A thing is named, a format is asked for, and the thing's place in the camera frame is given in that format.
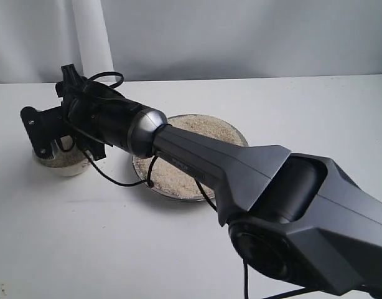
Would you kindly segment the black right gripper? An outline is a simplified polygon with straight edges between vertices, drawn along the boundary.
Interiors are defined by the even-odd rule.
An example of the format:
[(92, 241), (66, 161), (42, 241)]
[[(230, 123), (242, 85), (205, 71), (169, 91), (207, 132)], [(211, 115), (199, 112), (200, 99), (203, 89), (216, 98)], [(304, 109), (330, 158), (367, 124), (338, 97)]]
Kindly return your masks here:
[(57, 140), (67, 135), (67, 128), (82, 149), (104, 144), (150, 158), (157, 132), (168, 125), (163, 112), (132, 101), (116, 90), (99, 95), (69, 88), (59, 90), (58, 96), (62, 107), (43, 111), (24, 107), (20, 113), (40, 159), (54, 159), (59, 150)]

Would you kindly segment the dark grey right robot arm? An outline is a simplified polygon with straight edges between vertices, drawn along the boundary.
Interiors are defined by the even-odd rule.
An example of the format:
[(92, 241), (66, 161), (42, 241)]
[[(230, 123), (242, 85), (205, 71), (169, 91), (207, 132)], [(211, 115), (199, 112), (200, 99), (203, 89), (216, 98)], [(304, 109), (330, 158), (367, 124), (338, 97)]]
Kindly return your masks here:
[(67, 94), (55, 108), (24, 107), (21, 119), (41, 158), (54, 155), (53, 140), (71, 135), (95, 158), (117, 146), (163, 159), (209, 187), (238, 255), (269, 278), (301, 293), (382, 298), (382, 202), (330, 158), (208, 138), (120, 95)]

